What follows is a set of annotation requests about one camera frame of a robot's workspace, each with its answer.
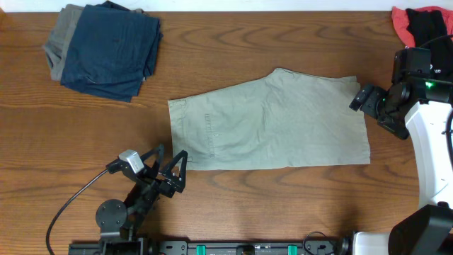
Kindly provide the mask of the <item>khaki green shorts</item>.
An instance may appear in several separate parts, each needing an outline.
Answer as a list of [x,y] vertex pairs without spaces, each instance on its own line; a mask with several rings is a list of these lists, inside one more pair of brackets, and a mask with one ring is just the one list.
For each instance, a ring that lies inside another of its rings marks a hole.
[[171,100],[173,151],[190,170],[368,164],[365,118],[349,105],[360,84],[275,69],[254,81]]

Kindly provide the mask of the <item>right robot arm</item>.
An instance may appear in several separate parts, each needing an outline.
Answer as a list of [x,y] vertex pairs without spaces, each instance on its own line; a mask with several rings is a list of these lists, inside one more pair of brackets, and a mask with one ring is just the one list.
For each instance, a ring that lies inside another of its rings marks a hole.
[[339,254],[452,253],[452,83],[434,79],[430,60],[428,49],[398,51],[391,87],[368,84],[350,104],[397,138],[411,139],[419,204],[389,233],[344,239]]

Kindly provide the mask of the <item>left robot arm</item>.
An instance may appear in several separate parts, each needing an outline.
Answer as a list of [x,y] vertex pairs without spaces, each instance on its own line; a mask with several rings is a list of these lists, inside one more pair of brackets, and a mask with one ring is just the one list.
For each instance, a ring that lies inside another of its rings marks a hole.
[[143,155],[126,150],[107,165],[110,174],[122,172],[134,182],[124,201],[110,199],[96,211],[100,227],[101,254],[151,254],[149,240],[137,232],[160,196],[172,198],[185,189],[188,153],[180,151],[169,163],[163,164],[164,147]]

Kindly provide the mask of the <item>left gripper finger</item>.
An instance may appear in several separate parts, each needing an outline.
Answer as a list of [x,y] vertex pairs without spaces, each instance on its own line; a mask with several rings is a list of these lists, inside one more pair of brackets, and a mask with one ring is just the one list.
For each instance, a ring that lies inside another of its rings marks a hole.
[[164,159],[164,146],[160,144],[158,147],[141,155],[140,159],[144,164],[142,175],[145,177],[157,177]]
[[164,193],[182,193],[186,184],[188,153],[181,150],[167,165],[161,170],[164,177],[161,187]]

